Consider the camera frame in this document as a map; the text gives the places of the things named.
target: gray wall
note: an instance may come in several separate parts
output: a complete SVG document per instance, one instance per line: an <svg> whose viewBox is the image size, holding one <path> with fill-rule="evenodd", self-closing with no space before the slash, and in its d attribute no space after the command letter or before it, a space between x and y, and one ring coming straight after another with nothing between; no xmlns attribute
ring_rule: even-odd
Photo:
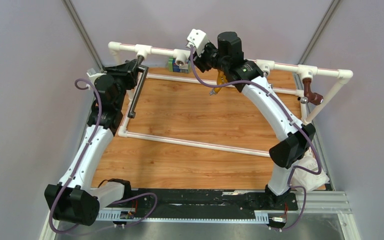
<svg viewBox="0 0 384 240"><path fill-rule="evenodd" d="M316 123L362 239L384 239L384 1L342 1L306 64L354 71ZM334 81L315 79L319 93Z"/></svg>
<svg viewBox="0 0 384 240"><path fill-rule="evenodd" d="M217 45L217 35L235 31L245 57L296 64L331 0L73 0L104 65L115 64L108 42L185 49L192 29ZM134 54L124 53L126 59ZM167 57L149 56L164 66Z"/></svg>
<svg viewBox="0 0 384 240"><path fill-rule="evenodd" d="M0 239L38 239L44 190L76 152L94 67L61 1L0 0Z"/></svg>

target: small box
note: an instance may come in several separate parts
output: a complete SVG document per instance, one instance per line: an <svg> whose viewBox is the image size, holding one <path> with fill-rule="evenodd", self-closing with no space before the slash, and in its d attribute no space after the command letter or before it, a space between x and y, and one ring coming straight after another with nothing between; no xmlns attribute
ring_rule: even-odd
<svg viewBox="0 0 384 240"><path fill-rule="evenodd" d="M188 74L191 71L191 65L189 61L183 66L179 66L176 64L176 59L174 57L168 58L168 70L174 73L183 73Z"/></svg>

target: pvc pipe frame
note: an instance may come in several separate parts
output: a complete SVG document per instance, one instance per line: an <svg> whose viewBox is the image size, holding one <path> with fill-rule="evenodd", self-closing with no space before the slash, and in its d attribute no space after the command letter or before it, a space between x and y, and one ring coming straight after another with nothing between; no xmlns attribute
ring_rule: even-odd
<svg viewBox="0 0 384 240"><path fill-rule="evenodd" d="M137 55L142 55L145 59L148 54L164 55L164 56L169 56L174 58L177 58L178 55L182 54L182 55L185 55L186 57L189 57L189 53L187 53L188 51L186 50L156 48L149 45L140 45L140 44L130 45L130 44L122 44L120 42L113 42L113 41L108 44L108 48L109 48L109 52L114 57L114 60L118 65L123 63L119 56L120 51L136 52ZM336 93L342 88L342 86L345 85L353 76L353 72L351 70L324 69L324 68L317 68L316 66L292 65L292 64L277 63L274 61L259 60L259 59L256 60L255 62L261 69L268 68L270 70L282 70L282 71L297 73L300 76L302 73L304 73L304 74L311 74L312 76L321 75L321 76L327 76L327 77L336 77L338 79L338 81L333 85L333 87L325 95L323 103L315 107L309 115L307 113L307 106L305 104L300 104L301 120L305 125L313 121L313 119L317 116L317 114L326 106L326 104L328 104L328 102L336 95ZM199 84L197 79L188 78L188 77L176 77L176 76L149 73L147 75L147 78L166 80L166 81L175 81L175 82L182 82L182 83ZM216 81L214 80L203 80L203 81L208 84L216 84ZM292 89L274 87L273 91L279 94L290 94L298 97L304 96L304 91L299 89L292 90ZM162 142L162 143L178 144L178 145L184 145L184 146L190 146L190 147L212 149L212 150L254 155L254 156L260 156L260 157L267 157L267 158L270 157L268 151L261 151L256 149L248 149L248 148L241 148L241 147L235 147L235 146L226 146L226 145L219 145L219 144L212 144L212 143L205 143L205 142L198 142L198 141L190 141L185 139L129 132L127 130L127 127L128 127L130 118L127 117L127 114L130 110L134 93L135 93L134 90L128 92L129 104L117 132L120 137L136 138L136 139L143 139L143 140L156 141L156 142Z"/></svg>

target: brown valve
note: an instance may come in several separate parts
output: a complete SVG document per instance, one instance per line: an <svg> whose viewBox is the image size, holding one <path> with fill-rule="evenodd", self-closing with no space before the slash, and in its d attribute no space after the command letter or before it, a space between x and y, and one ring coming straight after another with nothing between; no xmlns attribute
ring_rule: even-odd
<svg viewBox="0 0 384 240"><path fill-rule="evenodd" d="M310 103L320 105L323 102L323 96L311 91L311 81L312 79L308 77L302 80L302 84L304 84L304 97L308 98Z"/></svg>

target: wood grain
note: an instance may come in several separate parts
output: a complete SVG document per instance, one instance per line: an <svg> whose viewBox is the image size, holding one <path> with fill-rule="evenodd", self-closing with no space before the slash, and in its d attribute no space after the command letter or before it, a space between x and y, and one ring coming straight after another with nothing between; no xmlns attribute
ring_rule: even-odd
<svg viewBox="0 0 384 240"><path fill-rule="evenodd" d="M152 68L153 74L191 77ZM217 71L199 73L215 80ZM289 72L273 71L275 88L295 89ZM235 88L209 96L211 88L194 83L147 79L128 130L192 141L268 151L279 141L258 109ZM284 104L301 117L293 95L279 94ZM125 111L128 100L123 107ZM134 188L264 189L273 162L251 156L176 144L116 136L105 150L92 186L103 179L129 180Z"/></svg>

